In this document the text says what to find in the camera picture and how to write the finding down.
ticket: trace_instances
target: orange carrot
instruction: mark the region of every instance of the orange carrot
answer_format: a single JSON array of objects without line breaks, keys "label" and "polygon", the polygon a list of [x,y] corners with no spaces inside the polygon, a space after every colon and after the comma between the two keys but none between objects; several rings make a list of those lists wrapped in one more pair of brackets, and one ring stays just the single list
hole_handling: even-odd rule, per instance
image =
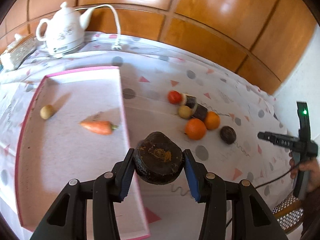
[{"label": "orange carrot", "polygon": [[109,135],[112,134],[113,130],[117,129],[118,126],[113,125],[109,121],[91,121],[91,122],[80,122],[81,126],[87,128],[89,131]]}]

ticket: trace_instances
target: potato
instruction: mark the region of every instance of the potato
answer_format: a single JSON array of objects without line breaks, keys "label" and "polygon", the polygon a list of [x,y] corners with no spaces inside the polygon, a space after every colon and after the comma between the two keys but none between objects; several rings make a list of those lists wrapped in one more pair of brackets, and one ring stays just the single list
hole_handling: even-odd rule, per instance
[{"label": "potato", "polygon": [[190,119],[192,115],[192,109],[188,106],[180,106],[178,110],[178,114],[183,119]]},{"label": "potato", "polygon": [[40,110],[40,116],[44,120],[49,119],[53,115],[54,115],[54,108],[52,105],[46,105],[42,107]]}]

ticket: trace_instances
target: silver rivet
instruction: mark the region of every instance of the silver rivet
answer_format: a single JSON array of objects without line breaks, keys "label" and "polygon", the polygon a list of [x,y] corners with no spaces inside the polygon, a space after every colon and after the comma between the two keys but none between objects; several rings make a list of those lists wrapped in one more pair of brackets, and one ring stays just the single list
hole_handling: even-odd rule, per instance
[{"label": "silver rivet", "polygon": [[206,174],[206,177],[207,177],[207,179],[214,179],[216,177],[216,175],[214,173],[212,173],[212,172],[208,172]]},{"label": "silver rivet", "polygon": [[250,181],[244,179],[243,181],[241,181],[241,184],[242,184],[243,186],[245,186],[245,187],[248,187],[248,186],[250,186]]},{"label": "silver rivet", "polygon": [[76,180],[76,179],[71,179],[70,181],[69,181],[69,185],[70,186],[74,186],[74,185],[76,185],[78,183],[78,181]]},{"label": "silver rivet", "polygon": [[104,174],[104,177],[105,177],[106,179],[111,179],[111,178],[113,177],[113,173],[112,173],[111,171],[106,172],[106,173]]}]

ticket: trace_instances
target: table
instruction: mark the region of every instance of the table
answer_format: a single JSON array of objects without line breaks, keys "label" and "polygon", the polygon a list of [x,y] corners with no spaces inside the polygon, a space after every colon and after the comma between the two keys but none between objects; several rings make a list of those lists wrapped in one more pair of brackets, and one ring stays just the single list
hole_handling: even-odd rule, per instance
[{"label": "table", "polygon": [[[73,68],[115,65],[120,67],[124,106],[131,147],[153,131],[161,131],[181,149],[191,149],[196,161],[224,180],[248,179],[254,186],[289,170],[286,150],[258,140],[259,131],[287,133],[276,119],[275,98],[235,73],[200,56],[156,41],[122,35],[121,51],[112,51],[115,34],[87,32],[86,45],[62,59],[49,57],[39,47],[21,67],[0,74],[0,210],[20,239],[31,233],[17,220],[14,167],[17,141],[28,104],[44,75]],[[186,120],[166,95],[177,90],[197,97],[198,103],[220,115],[221,125],[234,128],[237,139],[226,145],[219,130],[207,132],[200,141],[184,135]],[[191,198],[184,173],[165,186],[140,181],[143,203],[150,219],[150,239],[197,239],[204,204]],[[283,179],[258,190],[270,208],[292,190]],[[231,217],[227,203],[227,219]],[[231,236],[231,226],[227,238]]]}]

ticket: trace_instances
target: human hand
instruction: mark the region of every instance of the human hand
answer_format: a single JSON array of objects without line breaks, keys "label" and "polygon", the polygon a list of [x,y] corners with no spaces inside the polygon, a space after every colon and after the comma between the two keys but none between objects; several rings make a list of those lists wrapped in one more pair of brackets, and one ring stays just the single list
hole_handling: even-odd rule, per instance
[{"label": "human hand", "polygon": [[[294,159],[289,161],[291,168],[295,166]],[[320,187],[320,166],[316,158],[312,158],[310,161],[306,161],[299,165],[300,171],[310,171],[309,182],[307,186],[307,192],[312,192],[316,188]],[[294,179],[298,174],[298,167],[290,172],[291,179]]]}]

